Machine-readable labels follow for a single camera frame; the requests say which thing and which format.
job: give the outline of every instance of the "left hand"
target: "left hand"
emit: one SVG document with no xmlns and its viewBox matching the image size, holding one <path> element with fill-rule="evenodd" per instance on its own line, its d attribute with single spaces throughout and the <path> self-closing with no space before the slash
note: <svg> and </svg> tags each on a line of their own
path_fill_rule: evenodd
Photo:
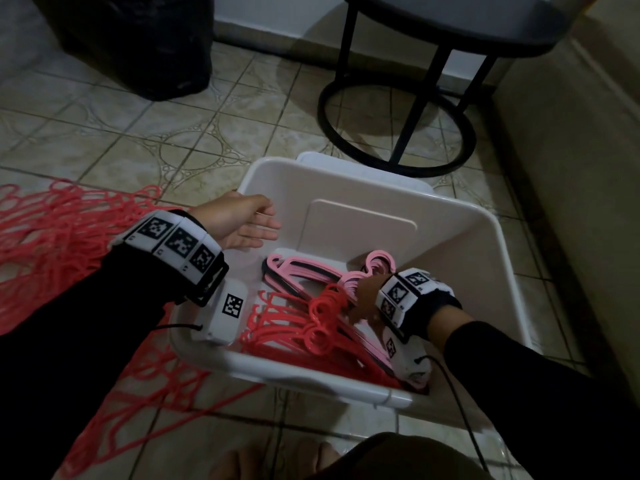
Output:
<svg viewBox="0 0 640 480">
<path fill-rule="evenodd" d="M 189 213 L 195 217 L 222 249 L 261 248 L 262 240 L 275 241 L 282 227 L 273 216 L 271 202 L 264 195 L 227 192 Z"/>
</svg>

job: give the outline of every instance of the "tile floor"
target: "tile floor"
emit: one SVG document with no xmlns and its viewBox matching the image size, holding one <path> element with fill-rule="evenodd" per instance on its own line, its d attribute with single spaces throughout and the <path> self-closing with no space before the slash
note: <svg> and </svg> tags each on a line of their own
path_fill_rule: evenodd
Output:
<svg viewBox="0 0 640 480">
<path fill-rule="evenodd" d="M 263 156 L 295 158 L 315 150 L 348 159 L 322 135 L 315 118 L 317 97 L 332 80 L 331 71 L 219 43 L 212 59 L 209 88 L 169 102 L 141 99 L 64 54 L 5 82 L 0 86 L 0 184 L 16 183 L 27 192 L 46 188 L 51 177 L 120 191 L 155 184 L 163 188 L 162 201 L 188 206 L 236 188 L 251 162 Z M 388 159 L 411 103 L 411 95 L 395 89 L 352 88 L 335 96 L 327 113 L 347 139 Z M 535 347 L 588 373 L 482 119 L 473 107 L 468 116 L 479 137 L 476 152 L 453 174 L 426 180 L 437 193 L 498 216 Z M 460 134 L 449 117 L 428 107 L 403 162 L 439 165 L 459 145 Z M 196 406 L 206 407 L 247 386 L 212 374 Z M 144 411 L 119 439 L 139 438 L 179 416 Z M 82 477 L 201 479 L 222 451 L 252 439 L 263 448 L 268 476 L 284 478 L 287 453 L 302 435 L 327 438 L 347 451 L 380 431 L 430 436 L 474 454 L 462 430 L 398 417 L 384 408 L 265 387 Z M 495 478 L 527 478 L 500 439 L 485 436 L 480 443 Z"/>
</svg>

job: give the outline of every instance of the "baseboard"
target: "baseboard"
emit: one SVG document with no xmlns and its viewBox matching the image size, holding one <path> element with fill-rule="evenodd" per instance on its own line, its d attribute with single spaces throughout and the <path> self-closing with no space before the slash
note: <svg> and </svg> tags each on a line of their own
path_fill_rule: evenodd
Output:
<svg viewBox="0 0 640 480">
<path fill-rule="evenodd" d="M 569 325 L 593 377 L 619 395 L 635 402 L 628 379 L 609 345 L 587 295 L 572 270 L 560 240 L 549 224 L 531 180 L 518 158 L 506 126 L 489 98 L 480 106 L 496 155 L 508 177 L 540 254 L 556 285 Z"/>
<path fill-rule="evenodd" d="M 326 67 L 327 69 L 335 68 L 338 62 L 338 54 L 340 53 L 340 49 L 336 47 L 245 27 L 244 25 L 238 25 L 236 23 L 216 21 L 213 31 L 215 39 L 219 42 L 257 50 L 267 54 L 280 55 L 305 64 Z M 400 75 L 413 80 L 422 80 L 426 73 L 425 69 L 421 67 L 378 59 L 356 52 L 352 52 L 349 56 L 349 66 L 368 72 Z M 448 74 L 440 76 L 438 81 L 438 86 L 441 89 L 458 96 L 464 93 L 468 85 L 468 79 L 462 79 Z M 494 90 L 495 88 L 493 86 L 483 85 L 482 92 L 485 95 L 489 95 Z"/>
</svg>

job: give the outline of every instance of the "black metal stool leg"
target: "black metal stool leg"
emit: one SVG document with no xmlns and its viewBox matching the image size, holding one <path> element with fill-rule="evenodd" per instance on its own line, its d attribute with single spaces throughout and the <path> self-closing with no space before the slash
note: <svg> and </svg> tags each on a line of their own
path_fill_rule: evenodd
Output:
<svg viewBox="0 0 640 480">
<path fill-rule="evenodd" d="M 396 147 L 391 153 L 391 158 L 389 158 L 389 163 L 397 164 L 399 163 L 400 158 L 402 158 L 404 149 L 409 143 L 418 121 L 420 121 L 420 117 L 422 116 L 425 106 L 427 106 L 429 97 L 432 96 L 436 89 L 438 79 L 440 78 L 440 74 L 442 74 L 442 70 L 444 69 L 444 65 L 447 63 L 450 53 L 450 48 L 441 45 L 438 47 L 436 55 L 433 56 L 433 60 L 431 61 L 431 65 L 429 65 L 427 74 L 424 76 L 420 85 L 420 93 L 416 95 L 415 100 L 413 101 L 409 116 L 407 116 L 402 131 L 400 131 Z"/>
<path fill-rule="evenodd" d="M 342 31 L 342 43 L 340 44 L 340 55 L 338 56 L 338 66 L 335 68 L 335 78 L 340 79 L 347 73 L 349 67 L 349 52 L 351 51 L 351 41 L 353 31 L 356 28 L 358 9 L 354 5 L 349 5 L 347 10 L 347 20 Z"/>
<path fill-rule="evenodd" d="M 480 85 L 482 85 L 482 82 L 484 81 L 486 76 L 489 75 L 489 71 L 491 71 L 491 68 L 495 64 L 496 60 L 498 60 L 498 57 L 495 57 L 493 55 L 487 55 L 484 58 L 484 62 L 480 66 L 480 69 L 478 69 L 478 72 L 476 72 L 474 79 L 471 81 L 471 83 L 469 83 L 465 94 L 462 96 L 462 99 L 460 99 L 460 102 L 458 103 L 458 109 L 460 111 L 464 111 L 468 108 L 469 103 L 471 103 L 473 97 L 475 97 L 475 95 L 477 94 L 477 91 L 478 89 L 480 89 Z"/>
</svg>

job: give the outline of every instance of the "stool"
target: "stool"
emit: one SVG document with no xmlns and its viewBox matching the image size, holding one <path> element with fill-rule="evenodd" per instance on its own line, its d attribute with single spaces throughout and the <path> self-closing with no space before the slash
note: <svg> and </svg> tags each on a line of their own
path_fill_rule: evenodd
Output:
<svg viewBox="0 0 640 480">
<path fill-rule="evenodd" d="M 476 147 L 476 132 L 464 111 L 478 94 L 498 57 L 535 57 L 549 52 L 570 28 L 562 12 L 542 0 L 345 0 L 347 19 L 335 71 L 318 100 L 318 124 L 329 140 L 354 160 L 407 177 L 439 177 L 460 168 Z M 434 43 L 438 49 L 421 82 L 389 74 L 348 71 L 349 51 L 358 12 L 405 35 Z M 437 83 L 452 50 L 485 55 L 484 62 L 455 105 Z M 390 86 L 415 94 L 389 161 L 376 158 L 350 144 L 329 123 L 325 106 L 337 92 L 352 86 Z M 460 130 L 459 154 L 447 164 L 433 167 L 400 165 L 428 102 L 442 108 Z"/>
</svg>

